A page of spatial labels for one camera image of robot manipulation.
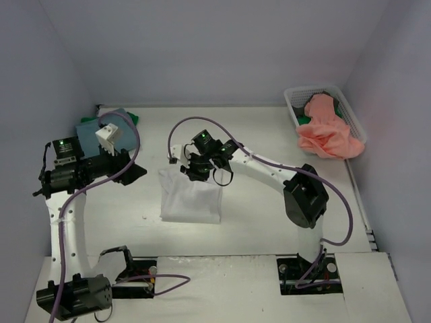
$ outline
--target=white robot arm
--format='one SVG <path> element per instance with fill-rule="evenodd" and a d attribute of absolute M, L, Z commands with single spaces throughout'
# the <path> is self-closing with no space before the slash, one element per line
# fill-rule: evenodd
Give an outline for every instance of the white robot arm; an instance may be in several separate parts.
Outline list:
<path fill-rule="evenodd" d="M 91 268 L 84 235 L 87 189 L 108 180 L 129 185 L 147 173 L 134 163 L 135 156 L 131 160 L 125 149 L 120 152 L 114 149 L 119 136 L 119 129 L 113 124 L 103 126 L 96 132 L 100 153 L 90 158 L 84 158 L 77 137 L 53 141 L 57 158 L 55 168 L 48 171 L 45 171 L 46 150 L 51 143 L 45 146 L 44 165 L 39 176 L 42 188 L 33 196 L 41 194 L 46 199 L 51 222 L 52 262 L 48 287 L 36 292 L 36 301 L 59 320 L 109 308 L 111 287 L 116 278 L 134 269 L 125 246 L 103 251 L 99 263 Z M 92 184 L 103 176 L 108 178 Z"/>
<path fill-rule="evenodd" d="M 297 225 L 299 256 L 309 263 L 314 262 L 321 249 L 323 213 L 329 199 L 320 182 L 293 171 L 265 165 L 256 158 L 265 159 L 270 164 L 282 164 L 262 156 L 246 155 L 233 141 L 223 144 L 213 139 L 206 130 L 192 139 L 192 145 L 199 154 L 190 152 L 188 145 L 172 146 L 170 162 L 179 161 L 181 172 L 190 180 L 206 181 L 211 171 L 221 168 L 232 174 L 244 174 L 274 188 L 284 196 L 286 214 Z M 305 164 L 302 169 L 316 174 L 310 165 Z"/>

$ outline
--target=gray wall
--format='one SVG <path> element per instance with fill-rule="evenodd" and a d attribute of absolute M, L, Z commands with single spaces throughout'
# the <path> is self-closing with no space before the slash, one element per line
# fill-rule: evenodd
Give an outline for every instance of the gray wall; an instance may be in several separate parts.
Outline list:
<path fill-rule="evenodd" d="M 415 323 L 431 322 L 431 2 L 394 0 L 345 87 L 368 142 L 353 161 Z"/>
<path fill-rule="evenodd" d="M 37 177 L 44 144 L 70 135 L 92 102 L 36 0 L 0 1 L 1 322 L 23 322 L 49 254 Z"/>
<path fill-rule="evenodd" d="M 388 0 L 41 0 L 97 103 L 282 103 L 344 85 Z"/>

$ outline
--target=pink cloth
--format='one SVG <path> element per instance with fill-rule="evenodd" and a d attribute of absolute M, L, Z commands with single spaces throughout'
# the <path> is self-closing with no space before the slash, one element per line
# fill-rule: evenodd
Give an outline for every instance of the pink cloth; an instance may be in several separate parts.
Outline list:
<path fill-rule="evenodd" d="M 322 158 L 346 159 L 356 157 L 365 146 L 350 135 L 350 126 L 334 111 L 333 98 L 316 94 L 305 106 L 308 124 L 296 128 L 300 135 L 298 146 Z"/>

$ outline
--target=plastic basket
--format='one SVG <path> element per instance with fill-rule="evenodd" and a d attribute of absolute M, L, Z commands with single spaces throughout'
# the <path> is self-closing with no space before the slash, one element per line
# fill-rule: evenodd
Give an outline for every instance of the plastic basket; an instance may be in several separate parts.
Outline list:
<path fill-rule="evenodd" d="M 292 106 L 296 108 L 303 107 L 305 102 L 307 102 L 313 94 L 322 93 L 324 91 L 328 92 L 339 101 L 339 111 L 341 112 L 345 123 L 350 126 L 350 133 L 352 136 L 362 143 L 365 143 L 366 134 L 364 129 L 359 124 L 358 119 L 353 113 L 349 102 L 347 102 L 341 90 L 334 85 L 292 87 L 284 91 L 284 98 L 288 104 L 289 113 L 295 126 L 299 127 L 299 124 Z"/>

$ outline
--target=white table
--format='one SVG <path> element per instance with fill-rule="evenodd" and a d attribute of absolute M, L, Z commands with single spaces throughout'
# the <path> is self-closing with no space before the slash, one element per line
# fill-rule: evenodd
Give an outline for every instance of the white table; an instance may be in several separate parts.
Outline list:
<path fill-rule="evenodd" d="M 411 323 L 386 254 L 335 257 L 343 294 L 303 296 L 280 295 L 275 256 L 161 257 L 160 273 L 188 275 L 191 282 L 154 299 L 115 299 L 108 322 Z M 36 290 L 46 287 L 50 261 L 46 257 Z M 156 291 L 177 283 L 160 279 Z M 106 318 L 106 312 L 98 313 L 99 319 Z M 26 323 L 48 319 L 49 314 L 32 301 Z M 89 315 L 77 323 L 95 320 Z"/>
<path fill-rule="evenodd" d="M 125 244 L 134 256 L 158 256 L 159 273 L 188 275 L 192 281 L 155 299 L 116 299 L 110 323 L 411 322 L 387 255 L 371 252 L 345 164 L 299 150 L 285 107 L 128 111 L 140 117 L 143 145 L 137 163 L 148 169 L 148 174 L 130 186 L 108 183 L 89 191 L 85 214 L 88 253 L 97 256 L 103 249 Z M 329 246 L 330 252 L 336 252 L 343 295 L 280 295 L 276 255 L 297 253 L 296 228 L 285 214 L 283 198 L 248 178 L 235 176 L 224 189 L 220 225 L 160 221 L 157 171 L 168 165 L 167 137 L 177 121 L 192 115 L 222 123 L 265 157 L 292 166 L 313 165 L 344 193 L 354 212 L 353 235 L 344 247 Z M 172 143 L 188 143 L 203 129 L 215 138 L 227 139 L 213 125 L 193 120 L 177 130 Z M 337 196 L 328 193 L 324 236 L 342 240 L 347 215 Z M 46 258 L 35 290 L 46 287 L 49 264 L 50 258 Z M 174 283 L 159 280 L 156 289 Z M 37 306 L 34 296 L 26 322 L 47 320 L 48 314 Z M 86 316 L 77 323 L 83 322 L 95 321 Z"/>
<path fill-rule="evenodd" d="M 162 222 L 158 169 L 168 165 L 167 138 L 171 128 L 187 116 L 212 118 L 254 152 L 283 164 L 313 165 L 320 176 L 332 181 L 348 199 L 354 213 L 352 238 L 330 252 L 369 252 L 364 222 L 352 183 L 342 161 L 324 160 L 304 153 L 286 107 L 247 108 L 132 108 L 140 117 L 137 125 L 142 148 L 137 163 L 148 174 L 133 185 L 108 183 L 88 192 L 85 221 L 88 253 L 127 245 L 134 256 L 210 256 L 246 254 L 295 254 L 297 230 L 284 210 L 283 197 L 245 176 L 235 176 L 223 192 L 222 224 Z M 222 141 L 227 136 L 201 120 L 178 127 L 172 140 L 189 143 L 207 129 Z M 328 189 L 324 235 L 340 241 L 348 227 L 347 213 L 339 198 Z"/>

